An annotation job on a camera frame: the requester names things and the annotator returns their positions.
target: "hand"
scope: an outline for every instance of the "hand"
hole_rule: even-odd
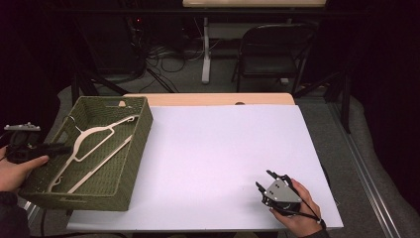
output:
[[[294,188],[299,193],[299,196],[304,201],[306,201],[308,205],[311,206],[311,208],[315,211],[318,217],[321,217],[321,209],[312,200],[311,194],[309,193],[308,189],[306,189],[306,187],[304,187],[295,179],[292,179],[291,181],[293,183]],[[297,237],[312,235],[313,233],[318,232],[322,229],[322,226],[318,224],[317,221],[312,218],[300,216],[300,215],[283,216],[272,208],[269,211],[271,211],[274,217],[278,221],[283,223],[283,225],[285,225]],[[300,212],[313,215],[313,212],[303,202],[300,205]]]
[[[6,147],[3,147],[0,149],[0,159],[4,158],[5,155]],[[10,163],[6,159],[0,161],[0,191],[17,192],[27,174],[34,168],[45,164],[48,160],[48,156],[41,156],[20,165]]]

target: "white hanger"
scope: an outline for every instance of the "white hanger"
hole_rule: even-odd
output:
[[[58,185],[61,182],[61,175],[64,173],[64,171],[67,169],[67,167],[71,164],[71,162],[73,161],[77,161],[77,162],[82,162],[84,159],[86,159],[90,154],[92,154],[98,147],[100,147],[104,142],[106,142],[109,138],[112,137],[112,135],[114,135],[115,131],[114,131],[114,127],[124,123],[124,122],[132,122],[134,121],[137,117],[139,117],[139,115],[132,115],[132,116],[128,116],[126,118],[123,118],[115,123],[112,123],[106,127],[92,127],[86,131],[82,131],[79,128],[77,128],[77,130],[80,131],[80,135],[77,137],[76,141],[74,142],[74,148],[73,148],[73,153],[71,154],[71,156],[68,158],[68,160],[65,162],[64,166],[59,170],[59,172],[56,174],[56,176],[52,179],[52,181],[50,182],[48,188],[47,188],[47,192],[52,192],[53,191],[53,187]],[[100,131],[105,131],[105,130],[110,130],[111,134],[109,134],[105,139],[103,139],[98,145],[96,145],[92,150],[90,150],[86,155],[84,155],[82,158],[77,158],[77,152],[80,148],[80,144],[84,141],[84,139],[86,139],[89,135],[96,133],[96,132],[100,132]]]
[[[115,154],[117,154],[123,147],[125,147],[132,139],[133,136],[129,136],[124,142],[117,147],[111,154],[109,154],[101,163],[99,163],[93,170],[91,170],[85,177],[83,177],[74,187],[72,187],[67,193],[74,193],[80,186],[82,186],[90,177],[93,176],[105,163],[107,163]]]

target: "black chair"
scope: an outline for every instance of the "black chair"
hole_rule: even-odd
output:
[[[243,36],[232,81],[237,92],[242,78],[294,78],[293,94],[300,81],[316,27],[307,23],[262,25]]]

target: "white paper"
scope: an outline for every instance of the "white paper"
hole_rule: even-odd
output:
[[[152,107],[154,123],[129,211],[74,211],[67,228],[278,230],[256,181],[304,184],[330,228],[343,227],[298,106]]]

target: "green basket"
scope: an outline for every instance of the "green basket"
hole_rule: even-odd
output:
[[[146,97],[80,97],[65,117],[52,143],[73,146],[80,135],[93,127],[106,127],[123,118],[136,115],[132,122],[121,123],[112,131],[105,130],[87,136],[77,151],[82,158],[100,142],[96,150],[81,162],[72,161],[62,174],[60,183],[49,191],[49,185],[70,155],[51,158],[33,170],[19,194],[33,204],[47,209],[128,210],[140,161],[153,123]],[[111,157],[93,176],[73,193],[69,190],[86,174],[107,158],[124,140],[131,141]]]

